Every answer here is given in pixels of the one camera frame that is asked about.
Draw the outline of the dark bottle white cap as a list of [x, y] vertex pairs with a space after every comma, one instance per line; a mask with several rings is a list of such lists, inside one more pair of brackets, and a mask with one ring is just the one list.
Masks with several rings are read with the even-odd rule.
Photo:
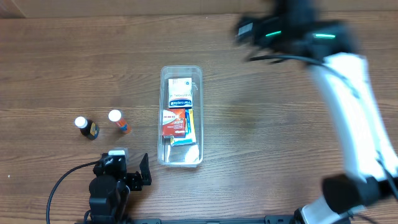
[[90, 140], [95, 140], [99, 135], [99, 126], [90, 119], [79, 116], [75, 119], [75, 126], [79, 128], [84, 137]]

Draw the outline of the orange tube white cap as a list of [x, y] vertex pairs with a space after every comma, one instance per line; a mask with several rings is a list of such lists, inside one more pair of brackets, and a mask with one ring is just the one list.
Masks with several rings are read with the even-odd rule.
[[130, 125], [128, 125], [119, 110], [111, 110], [108, 114], [108, 118], [110, 121], [114, 122], [124, 134], [131, 132]]

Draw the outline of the blue yellow VapoDrops box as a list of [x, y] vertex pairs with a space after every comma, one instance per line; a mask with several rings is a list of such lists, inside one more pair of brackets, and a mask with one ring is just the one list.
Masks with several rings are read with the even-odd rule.
[[185, 137], [184, 138], [171, 138], [171, 146], [183, 146], [188, 144], [194, 144], [197, 142], [195, 134], [195, 126], [193, 119], [193, 110], [185, 110]]

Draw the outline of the red orange small box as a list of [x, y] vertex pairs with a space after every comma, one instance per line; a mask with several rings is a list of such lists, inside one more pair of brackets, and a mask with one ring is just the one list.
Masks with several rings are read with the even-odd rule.
[[184, 138], [186, 134], [185, 109], [162, 111], [162, 136], [164, 138]]

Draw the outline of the white blue Hansaplast box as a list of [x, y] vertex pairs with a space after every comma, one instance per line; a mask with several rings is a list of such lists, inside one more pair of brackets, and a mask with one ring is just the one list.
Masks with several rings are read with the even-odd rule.
[[169, 108], [191, 108], [193, 106], [192, 79], [171, 78], [169, 84]]

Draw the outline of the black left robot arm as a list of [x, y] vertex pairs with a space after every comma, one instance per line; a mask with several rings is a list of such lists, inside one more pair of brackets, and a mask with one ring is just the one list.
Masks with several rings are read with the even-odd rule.
[[127, 171], [127, 155], [123, 150], [102, 154], [89, 184], [90, 218], [92, 223], [132, 223], [125, 214], [131, 192], [141, 191], [152, 183], [147, 154], [139, 164], [139, 171]]

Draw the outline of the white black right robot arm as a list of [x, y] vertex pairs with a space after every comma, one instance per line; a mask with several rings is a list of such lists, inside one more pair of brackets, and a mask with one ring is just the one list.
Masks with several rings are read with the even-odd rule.
[[276, 1], [269, 16], [243, 16], [236, 42], [269, 49], [270, 63], [305, 63], [328, 105], [343, 152], [344, 173], [322, 181], [322, 196], [289, 223], [349, 223], [367, 207], [397, 196], [397, 154], [373, 93], [368, 61], [348, 26], [323, 21], [311, 1]]

